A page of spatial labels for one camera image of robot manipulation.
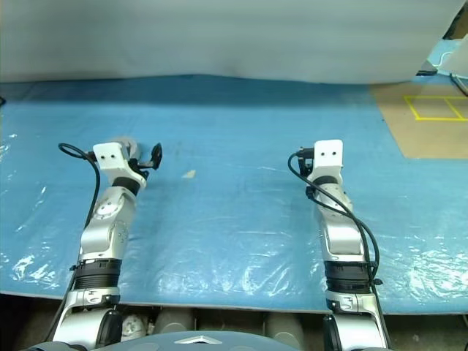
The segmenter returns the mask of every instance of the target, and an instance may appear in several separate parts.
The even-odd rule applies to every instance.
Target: silver arm segment
[[[148,176],[138,170],[137,160],[130,159],[121,143],[99,144],[93,149],[111,186],[102,193],[81,236],[75,283],[53,336],[54,341],[79,344],[87,350],[120,341],[121,316],[115,310],[120,300],[118,278],[136,195],[145,188]]]
[[[314,144],[312,172],[307,177],[319,188],[333,195],[352,211],[352,203],[342,188],[343,144],[324,140]],[[314,199],[331,208],[343,208],[321,192]],[[380,319],[377,297],[371,291],[361,233],[356,223],[343,214],[317,205],[320,242],[328,289],[327,306],[333,312],[324,320],[325,349],[352,351],[366,347],[386,348],[387,341]]]

